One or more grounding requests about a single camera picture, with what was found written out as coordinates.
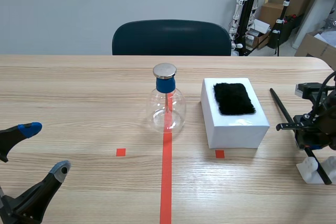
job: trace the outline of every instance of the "blue cap band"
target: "blue cap band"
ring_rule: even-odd
[[[31,123],[30,127],[19,124],[17,127],[26,138],[31,138],[42,130],[42,124],[40,123]]]
[[[158,92],[160,93],[164,93],[164,94],[168,94],[171,93],[175,90],[176,88],[176,84],[175,84],[175,79],[170,78],[170,79],[156,79],[156,89],[158,90]]]

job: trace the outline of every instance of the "red square sticker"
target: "red square sticker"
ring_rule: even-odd
[[[223,150],[216,150],[216,158],[225,158]]]
[[[125,157],[126,156],[126,149],[125,148],[117,149],[116,156],[117,157]]]

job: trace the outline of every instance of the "red tape marker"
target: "red tape marker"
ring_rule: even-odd
[[[216,150],[216,158],[225,158],[223,150]]]
[[[172,223],[172,94],[167,94],[169,112],[164,115],[160,224]]]
[[[126,156],[126,149],[120,148],[117,149],[117,152],[115,153],[117,157],[125,157]]]

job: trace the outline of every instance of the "black pole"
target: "black pole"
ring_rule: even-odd
[[[284,104],[282,103],[282,101],[280,100],[280,98],[278,97],[278,95],[276,94],[276,92],[273,89],[270,89],[269,91],[271,92],[272,97],[275,100],[276,104],[279,106],[279,109],[284,114],[287,122],[288,123],[294,123],[294,120],[292,119],[292,117],[290,116],[290,114],[288,113],[288,111],[286,110]],[[330,178],[328,177],[327,173],[325,172],[325,170],[321,166],[320,162],[315,157],[315,155],[314,155],[313,151],[311,150],[311,148],[306,147],[304,149],[304,151],[306,152],[306,154],[308,155],[308,157],[313,157],[317,161],[317,163],[318,163],[317,172],[320,175],[320,177],[322,178],[323,182],[326,185],[332,184],[332,181],[330,180]]]
[[[253,8],[254,0],[248,0],[243,6],[242,16],[239,21],[239,27],[237,33],[239,34],[238,38],[235,40],[235,44],[242,44],[243,48],[237,49],[239,52],[239,56],[244,56],[246,52],[246,32],[248,21],[251,16],[252,8]]]
[[[284,6],[281,12],[281,16],[279,18],[279,20],[283,20],[285,15],[286,15],[286,11],[287,11],[288,6]],[[275,23],[275,25],[273,26],[271,32],[269,33],[269,35],[264,38],[254,49],[252,49],[249,53],[245,54],[245,56],[249,56],[254,50],[256,50],[272,33],[273,31],[279,31],[281,32],[282,30],[282,25],[281,23]],[[280,49],[280,34],[278,34],[278,56],[280,55],[279,49]]]
[[[286,110],[284,104],[282,103],[282,101],[280,100],[280,98],[278,97],[278,95],[276,94],[276,92],[273,89],[270,89],[269,91],[271,92],[272,97],[275,100],[276,104],[279,106],[279,109],[284,114],[287,122],[294,123],[293,119],[291,118],[290,114]]]

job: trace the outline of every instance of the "office chair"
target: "office chair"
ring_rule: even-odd
[[[221,26],[188,20],[145,20],[122,25],[113,55],[230,56],[231,41]]]

